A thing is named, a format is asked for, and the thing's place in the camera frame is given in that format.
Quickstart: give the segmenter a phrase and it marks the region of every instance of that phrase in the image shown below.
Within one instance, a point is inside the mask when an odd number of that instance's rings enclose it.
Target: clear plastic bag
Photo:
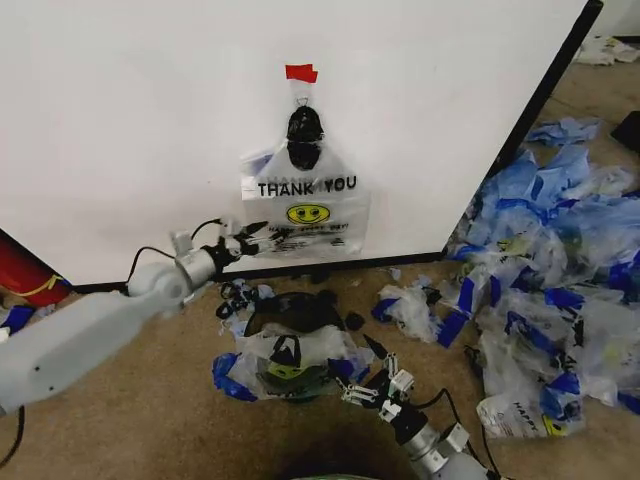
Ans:
[[[331,258],[357,253],[367,230],[369,192],[325,138],[320,117],[310,106],[308,75],[301,81],[289,76],[289,69],[287,73],[296,105],[287,138],[242,166],[247,221],[268,221],[272,231],[287,234],[274,252],[264,255]]]
[[[407,288],[387,285],[378,295],[381,301],[396,300],[384,310],[384,314],[393,318],[402,333],[426,343],[437,340],[441,321],[427,305],[427,295],[421,285]]]
[[[236,354],[214,361],[214,384],[245,401],[336,393],[329,362],[346,378],[359,381],[373,361],[369,349],[356,347],[349,334],[334,325],[302,334],[269,323],[259,333],[236,342]]]

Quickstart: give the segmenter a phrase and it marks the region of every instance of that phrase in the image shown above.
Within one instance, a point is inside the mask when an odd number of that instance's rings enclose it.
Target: red tape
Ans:
[[[318,72],[313,69],[313,64],[285,65],[287,80],[301,80],[307,83],[316,83]]]

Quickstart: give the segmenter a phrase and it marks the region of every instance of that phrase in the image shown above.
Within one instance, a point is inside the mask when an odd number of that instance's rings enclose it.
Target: smiley face logo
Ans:
[[[324,222],[329,219],[329,209],[322,205],[313,205],[305,203],[302,205],[294,205],[287,210],[287,218],[291,223],[298,225],[312,225],[314,223]]]

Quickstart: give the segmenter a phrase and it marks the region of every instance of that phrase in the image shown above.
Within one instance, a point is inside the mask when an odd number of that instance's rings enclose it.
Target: red object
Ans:
[[[0,234],[0,285],[35,307],[58,303],[71,285],[8,235]]]
[[[313,69],[313,64],[306,65],[285,65],[287,80],[301,80],[307,83],[316,83],[318,72]]]

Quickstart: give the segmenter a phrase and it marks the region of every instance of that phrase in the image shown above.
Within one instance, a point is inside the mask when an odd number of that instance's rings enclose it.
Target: white wall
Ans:
[[[640,0],[604,0],[591,35],[640,35]]]
[[[239,159],[283,137],[284,63],[313,62],[373,189],[361,257],[439,251],[583,5],[4,0],[0,226],[73,283],[124,280],[138,247],[242,215]]]

